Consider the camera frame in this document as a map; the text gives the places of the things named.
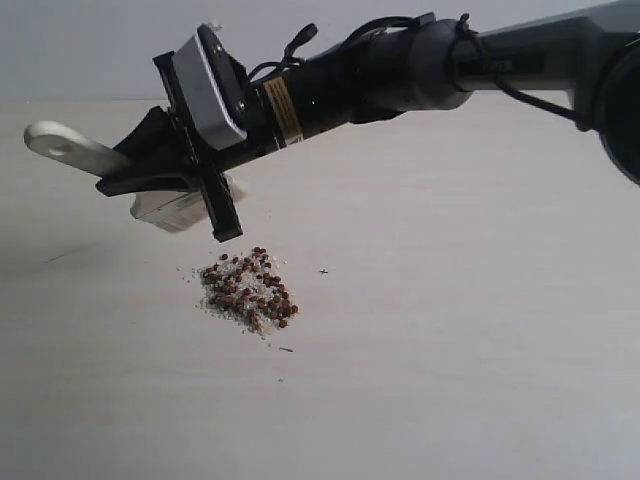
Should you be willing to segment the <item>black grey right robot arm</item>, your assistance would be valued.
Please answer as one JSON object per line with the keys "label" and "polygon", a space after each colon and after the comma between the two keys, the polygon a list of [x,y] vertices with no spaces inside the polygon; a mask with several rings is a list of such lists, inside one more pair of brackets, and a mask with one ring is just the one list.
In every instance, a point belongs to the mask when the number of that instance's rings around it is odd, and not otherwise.
{"label": "black grey right robot arm", "polygon": [[369,21],[314,57],[297,50],[247,70],[207,24],[154,60],[169,100],[117,146],[105,196],[169,191],[203,197],[214,237],[241,225],[224,173],[343,124],[459,108],[477,91],[515,100],[594,131],[615,166],[639,178],[639,5],[614,1],[486,33],[466,17]]}

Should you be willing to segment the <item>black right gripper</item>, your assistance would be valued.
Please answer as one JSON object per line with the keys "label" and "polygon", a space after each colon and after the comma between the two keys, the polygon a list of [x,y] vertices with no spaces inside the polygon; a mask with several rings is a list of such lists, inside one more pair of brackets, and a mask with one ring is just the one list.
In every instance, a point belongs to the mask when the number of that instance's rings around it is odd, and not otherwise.
{"label": "black right gripper", "polygon": [[116,145],[115,151],[131,164],[103,177],[96,189],[106,197],[159,191],[199,192],[214,239],[226,242],[243,234],[232,190],[216,165],[217,152],[195,130],[171,63],[173,55],[169,52],[153,59],[169,106],[151,108]]}

